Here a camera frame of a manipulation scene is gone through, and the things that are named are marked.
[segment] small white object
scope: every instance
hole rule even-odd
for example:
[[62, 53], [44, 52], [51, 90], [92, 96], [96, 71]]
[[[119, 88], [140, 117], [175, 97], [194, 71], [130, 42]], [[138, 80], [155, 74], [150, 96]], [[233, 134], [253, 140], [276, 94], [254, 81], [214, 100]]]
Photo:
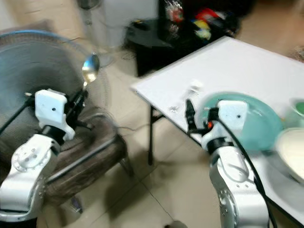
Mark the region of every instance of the small white object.
[[199, 80], [193, 80], [190, 84], [190, 90], [198, 93], [200, 89], [203, 87], [203, 84]]
[[277, 139], [276, 150], [290, 169], [290, 175], [304, 184], [304, 129], [290, 128]]
[[39, 126], [54, 126], [66, 132], [64, 140], [74, 138], [75, 131], [66, 122], [65, 104], [67, 99], [64, 94], [54, 90], [40, 90], [35, 93], [35, 115]]

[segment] spoon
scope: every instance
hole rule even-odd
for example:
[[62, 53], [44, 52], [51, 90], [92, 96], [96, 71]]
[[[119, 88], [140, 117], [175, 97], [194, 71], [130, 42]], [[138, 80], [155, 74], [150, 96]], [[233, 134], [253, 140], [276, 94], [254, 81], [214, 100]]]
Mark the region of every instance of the spoon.
[[82, 66], [82, 76], [85, 79], [84, 87], [85, 90], [87, 85], [97, 78], [99, 73], [100, 62], [97, 54], [93, 53], [89, 56]]

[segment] white table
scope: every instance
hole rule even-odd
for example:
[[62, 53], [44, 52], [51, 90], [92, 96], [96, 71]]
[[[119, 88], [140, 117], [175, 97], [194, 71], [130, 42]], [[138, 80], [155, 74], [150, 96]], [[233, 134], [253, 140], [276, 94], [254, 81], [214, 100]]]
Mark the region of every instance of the white table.
[[[202, 83], [197, 106], [205, 97], [222, 91], [254, 96], [284, 115], [291, 98], [304, 97], [304, 64], [232, 38], [223, 38], [133, 85], [151, 106], [150, 158], [153, 123], [162, 116], [187, 132], [185, 95], [193, 82]], [[161, 115], [155, 116], [154, 110]], [[200, 143], [200, 137], [192, 137]], [[252, 162], [270, 202], [299, 224], [304, 224], [304, 186], [295, 182], [273, 152], [256, 152]]]

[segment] teal plate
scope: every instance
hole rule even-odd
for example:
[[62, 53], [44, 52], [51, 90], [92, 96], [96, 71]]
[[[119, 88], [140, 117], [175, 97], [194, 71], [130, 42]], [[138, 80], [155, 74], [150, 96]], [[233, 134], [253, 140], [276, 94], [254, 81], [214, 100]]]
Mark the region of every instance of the teal plate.
[[265, 151], [273, 148], [277, 136], [283, 130], [280, 117], [274, 110], [262, 101], [240, 93], [220, 93], [209, 97], [199, 106], [196, 114], [196, 124], [202, 127], [202, 120], [207, 118], [208, 111], [204, 107], [216, 107], [219, 100], [245, 101], [248, 113], [242, 133], [238, 137], [246, 150]]

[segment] chair cushion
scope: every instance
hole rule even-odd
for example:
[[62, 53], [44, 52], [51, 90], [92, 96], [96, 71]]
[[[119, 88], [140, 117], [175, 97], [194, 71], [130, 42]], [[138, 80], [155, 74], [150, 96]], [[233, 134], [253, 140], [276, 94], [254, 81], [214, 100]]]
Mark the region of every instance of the chair cushion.
[[[73, 144], [65, 144], [62, 148], [54, 173], [115, 136], [113, 123], [104, 116], [95, 115], [87, 119], [86, 123], [93, 124], [94, 129], [77, 129]], [[118, 135], [112, 145], [51, 183], [47, 188], [46, 200], [55, 205], [62, 204], [91, 185], [125, 156], [126, 144]]]

